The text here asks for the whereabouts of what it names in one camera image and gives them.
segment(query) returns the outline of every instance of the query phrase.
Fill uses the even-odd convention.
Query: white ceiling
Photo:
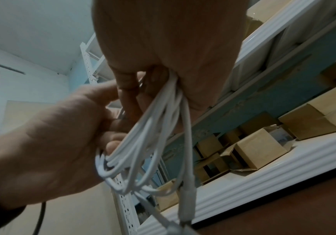
[[[0,0],[0,49],[60,74],[93,34],[92,0]]]

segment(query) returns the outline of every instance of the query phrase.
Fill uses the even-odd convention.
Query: white cable
[[[118,148],[110,156],[100,155],[100,151],[96,156],[98,174],[111,189],[122,195],[135,194],[145,209],[163,226],[169,228],[175,225],[166,220],[139,192],[167,196],[174,193],[183,182],[180,188],[179,218],[183,224],[190,224],[194,218],[196,188],[193,175],[191,120],[188,101],[177,88],[177,81],[177,74],[170,70],[167,83]],[[149,187],[149,182],[158,168],[167,139],[173,132],[179,116],[184,127],[184,160],[173,186],[167,190],[157,190]],[[137,180],[143,161],[151,154],[153,155],[149,167],[142,178]],[[121,185],[112,180],[118,174],[121,174],[123,179]]]

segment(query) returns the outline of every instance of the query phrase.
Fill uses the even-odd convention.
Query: black cable
[[[38,235],[39,234],[41,224],[43,223],[43,219],[44,219],[46,205],[47,205],[47,202],[41,203],[39,219],[38,219],[38,222],[36,223],[36,227],[35,227],[35,230],[34,230],[32,235]]]

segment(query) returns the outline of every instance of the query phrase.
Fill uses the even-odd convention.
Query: skin
[[[133,124],[105,106],[115,82],[84,86],[23,126],[0,134],[0,205],[18,208],[82,192],[100,182],[96,148],[111,154]]]
[[[247,6],[235,0],[94,0],[97,40],[128,117],[140,118],[141,103],[148,106],[163,86],[167,68],[180,77],[192,120],[213,105],[239,53]],[[146,91],[138,87],[139,71],[146,72]]]

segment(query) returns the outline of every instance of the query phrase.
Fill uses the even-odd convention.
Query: wrist
[[[12,134],[0,135],[0,206],[7,210],[25,205],[17,194],[18,189],[15,188],[21,167],[17,164],[19,146],[11,148],[15,142]]]

